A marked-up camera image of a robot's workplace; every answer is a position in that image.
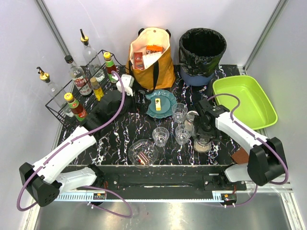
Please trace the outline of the red sauce bottle yellow cap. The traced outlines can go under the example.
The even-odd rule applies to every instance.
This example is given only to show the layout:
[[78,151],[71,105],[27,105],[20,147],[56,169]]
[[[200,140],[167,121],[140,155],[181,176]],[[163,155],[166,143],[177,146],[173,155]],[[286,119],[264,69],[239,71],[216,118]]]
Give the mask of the red sauce bottle yellow cap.
[[72,93],[66,93],[64,99],[67,101],[69,108],[78,121],[83,121],[87,117],[87,112],[83,105],[73,96]]

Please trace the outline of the clear oil bottle gold spout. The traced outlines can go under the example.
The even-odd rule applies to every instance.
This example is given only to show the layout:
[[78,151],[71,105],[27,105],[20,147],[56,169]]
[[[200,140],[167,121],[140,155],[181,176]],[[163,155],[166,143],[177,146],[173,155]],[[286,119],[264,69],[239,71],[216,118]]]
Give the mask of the clear oil bottle gold spout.
[[36,69],[38,70],[40,80],[48,86],[48,94],[58,105],[60,111],[69,117],[74,117],[74,113],[71,111],[67,101],[64,99],[64,95],[66,94],[65,90],[53,82],[50,78],[50,75],[44,72],[40,67],[37,67]]

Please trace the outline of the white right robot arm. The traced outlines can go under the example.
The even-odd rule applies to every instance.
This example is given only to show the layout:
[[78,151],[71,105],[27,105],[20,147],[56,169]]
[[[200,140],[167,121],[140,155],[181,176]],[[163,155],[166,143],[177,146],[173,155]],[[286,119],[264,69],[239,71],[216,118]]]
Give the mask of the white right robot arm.
[[212,141],[219,132],[227,134],[248,154],[248,162],[228,166],[224,178],[230,182],[252,181],[258,186],[274,183],[281,176],[288,177],[288,168],[282,142],[268,138],[246,126],[225,106],[213,106],[207,99],[196,102],[194,118],[196,139]]

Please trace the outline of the small yellow seasoning bottle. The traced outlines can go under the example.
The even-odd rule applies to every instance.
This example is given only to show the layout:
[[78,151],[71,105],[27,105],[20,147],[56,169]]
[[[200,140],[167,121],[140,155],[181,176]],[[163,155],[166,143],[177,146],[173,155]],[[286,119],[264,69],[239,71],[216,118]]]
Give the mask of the small yellow seasoning bottle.
[[94,91],[95,97],[98,101],[100,101],[102,99],[102,97],[104,96],[104,92],[99,84],[99,82],[97,81],[97,79],[95,77],[92,77],[90,79],[90,83],[92,86],[92,89]]

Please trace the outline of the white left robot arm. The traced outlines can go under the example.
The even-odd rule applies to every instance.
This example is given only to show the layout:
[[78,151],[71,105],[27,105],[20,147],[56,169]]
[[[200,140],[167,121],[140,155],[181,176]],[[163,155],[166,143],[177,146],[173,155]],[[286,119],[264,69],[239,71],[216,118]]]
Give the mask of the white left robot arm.
[[35,204],[45,207],[63,192],[100,182],[104,174],[94,165],[69,173],[62,171],[80,153],[94,145],[101,138],[101,131],[120,114],[147,108],[149,104],[142,90],[131,96],[118,90],[108,91],[71,135],[51,153],[34,164],[25,162],[20,166],[23,186],[18,194],[17,209],[27,210],[20,204],[24,191],[31,195]]

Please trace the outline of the clear bottle black cap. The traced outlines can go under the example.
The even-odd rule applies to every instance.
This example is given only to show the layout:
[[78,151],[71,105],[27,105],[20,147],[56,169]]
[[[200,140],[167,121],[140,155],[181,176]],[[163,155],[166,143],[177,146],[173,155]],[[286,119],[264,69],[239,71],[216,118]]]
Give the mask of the clear bottle black cap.
[[69,74],[79,93],[82,96],[89,97],[93,90],[83,69],[75,63],[71,55],[66,55],[64,60],[70,66]]

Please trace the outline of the glass jar front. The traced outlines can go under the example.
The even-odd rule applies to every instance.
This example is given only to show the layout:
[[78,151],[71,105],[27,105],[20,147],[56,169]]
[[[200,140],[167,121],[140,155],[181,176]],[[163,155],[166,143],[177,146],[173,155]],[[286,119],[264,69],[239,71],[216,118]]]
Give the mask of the glass jar front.
[[212,147],[212,140],[207,137],[197,136],[194,139],[194,150],[199,153],[206,153]]

